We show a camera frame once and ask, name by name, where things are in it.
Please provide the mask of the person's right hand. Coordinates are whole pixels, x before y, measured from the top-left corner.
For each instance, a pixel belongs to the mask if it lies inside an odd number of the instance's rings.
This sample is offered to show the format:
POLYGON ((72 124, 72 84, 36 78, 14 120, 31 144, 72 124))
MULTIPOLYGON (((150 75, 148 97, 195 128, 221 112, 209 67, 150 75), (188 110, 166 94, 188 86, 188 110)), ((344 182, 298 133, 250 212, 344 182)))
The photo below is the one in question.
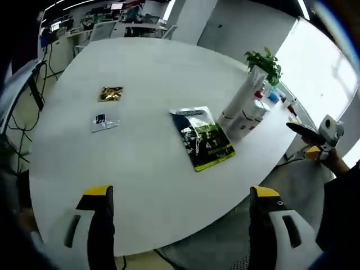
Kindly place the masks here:
POLYGON ((327 153, 327 157, 322 160, 322 164, 331 170, 336 177, 350 170, 350 167, 348 167, 344 160, 338 155, 335 148, 327 153))

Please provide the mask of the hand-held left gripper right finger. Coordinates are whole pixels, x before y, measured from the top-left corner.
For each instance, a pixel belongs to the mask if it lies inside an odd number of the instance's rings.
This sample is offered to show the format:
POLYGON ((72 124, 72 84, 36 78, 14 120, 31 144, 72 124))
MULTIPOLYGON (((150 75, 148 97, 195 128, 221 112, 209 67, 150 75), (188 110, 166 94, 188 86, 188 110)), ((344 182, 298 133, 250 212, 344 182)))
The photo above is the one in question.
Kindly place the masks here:
POLYGON ((308 269, 317 259, 315 231, 271 188, 250 189, 249 269, 308 269))

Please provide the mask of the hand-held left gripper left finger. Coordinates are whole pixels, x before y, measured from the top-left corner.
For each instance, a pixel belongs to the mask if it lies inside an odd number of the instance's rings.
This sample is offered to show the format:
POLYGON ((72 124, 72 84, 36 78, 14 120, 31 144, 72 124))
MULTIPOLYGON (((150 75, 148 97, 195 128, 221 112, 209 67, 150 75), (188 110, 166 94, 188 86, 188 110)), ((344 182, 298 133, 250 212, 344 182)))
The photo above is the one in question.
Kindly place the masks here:
POLYGON ((64 220, 63 269, 115 269, 113 186, 87 189, 64 220))

